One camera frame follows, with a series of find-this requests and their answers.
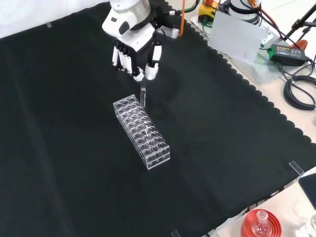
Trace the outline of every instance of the test tube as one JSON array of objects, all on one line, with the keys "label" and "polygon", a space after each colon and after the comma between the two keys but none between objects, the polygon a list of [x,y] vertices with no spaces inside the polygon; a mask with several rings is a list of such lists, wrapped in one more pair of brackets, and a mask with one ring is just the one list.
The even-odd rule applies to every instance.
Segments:
[{"label": "test tube", "polygon": [[140,86],[140,106],[144,108],[145,105],[146,105],[146,79],[144,78]]}]

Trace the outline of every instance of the scalloped edge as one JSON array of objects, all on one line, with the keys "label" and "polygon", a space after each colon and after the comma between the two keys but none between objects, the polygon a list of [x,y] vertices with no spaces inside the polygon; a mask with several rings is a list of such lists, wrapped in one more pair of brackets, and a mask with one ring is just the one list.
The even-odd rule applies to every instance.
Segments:
[{"label": "scalloped edge", "polygon": [[[167,10],[174,10],[172,8],[172,6],[164,1],[164,3],[162,4],[162,7],[166,7]],[[185,22],[185,30],[184,31],[191,31],[193,32],[196,36],[198,36],[198,38],[206,44],[207,47],[209,47],[208,41],[205,39],[205,37],[201,34],[203,32],[201,32],[200,30],[198,30],[196,27],[193,27],[192,24],[188,23],[187,20],[184,21]],[[300,133],[300,135],[303,137],[304,140],[308,140],[308,142],[311,144],[312,147],[316,147],[316,143],[313,143],[311,138],[307,135],[304,135],[304,132],[302,129],[298,128],[295,126],[295,123],[293,123],[291,120],[287,119],[287,116],[284,114],[281,114],[281,110],[278,109],[277,107],[275,107],[274,103],[272,101],[270,101],[268,99],[267,96],[262,95],[262,92],[260,90],[257,90],[256,86],[251,85],[249,80],[245,79],[244,76],[242,74],[237,73],[237,70],[233,67],[232,64],[230,64],[228,62],[228,60],[226,58],[224,58],[224,55],[219,53],[216,49],[213,49],[211,47],[209,47],[210,50],[214,51],[214,53],[216,52],[216,56],[219,57],[219,60],[221,60],[222,62],[224,62],[228,68],[233,72],[233,74],[235,74],[239,79],[241,79],[241,81],[245,84],[247,84],[247,86],[249,87],[250,90],[254,91],[257,95],[259,95],[263,100],[265,100],[265,102],[267,102],[270,106],[270,108],[272,109],[272,111],[274,113],[277,113],[281,116],[281,118],[283,118],[283,120],[285,120],[286,123],[289,124],[290,127],[293,127],[294,130],[296,130],[297,133]]]}]

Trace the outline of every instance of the glass bottle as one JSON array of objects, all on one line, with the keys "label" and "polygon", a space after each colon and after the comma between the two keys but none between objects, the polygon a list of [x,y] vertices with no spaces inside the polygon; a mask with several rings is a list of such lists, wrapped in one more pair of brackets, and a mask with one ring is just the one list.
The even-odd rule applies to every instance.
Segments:
[{"label": "glass bottle", "polygon": [[306,222],[305,229],[306,229],[309,237],[316,237],[316,212]]},{"label": "glass bottle", "polygon": [[272,227],[269,223],[269,216],[265,211],[258,211],[257,218],[252,223],[252,231],[257,237],[269,237]]}]

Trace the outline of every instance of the robotic hand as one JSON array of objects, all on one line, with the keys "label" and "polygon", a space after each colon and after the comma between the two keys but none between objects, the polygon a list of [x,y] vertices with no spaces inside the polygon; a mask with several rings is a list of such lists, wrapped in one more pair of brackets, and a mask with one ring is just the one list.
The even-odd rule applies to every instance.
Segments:
[{"label": "robotic hand", "polygon": [[[125,71],[136,81],[155,79],[162,45],[157,32],[176,39],[179,30],[167,20],[162,10],[154,8],[148,0],[110,0],[111,11],[102,25],[103,30],[115,37],[112,64]],[[144,70],[137,66],[137,53],[151,47]]]}]

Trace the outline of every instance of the black felt mat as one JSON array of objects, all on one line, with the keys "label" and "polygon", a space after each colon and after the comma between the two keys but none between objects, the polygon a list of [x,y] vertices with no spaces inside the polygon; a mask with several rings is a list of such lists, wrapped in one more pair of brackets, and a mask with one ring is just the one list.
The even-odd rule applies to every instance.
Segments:
[{"label": "black felt mat", "polygon": [[147,171],[113,109],[140,87],[111,68],[109,10],[0,40],[1,236],[200,237],[295,178],[290,161],[316,165],[310,139],[187,25],[148,83],[171,161]]}]

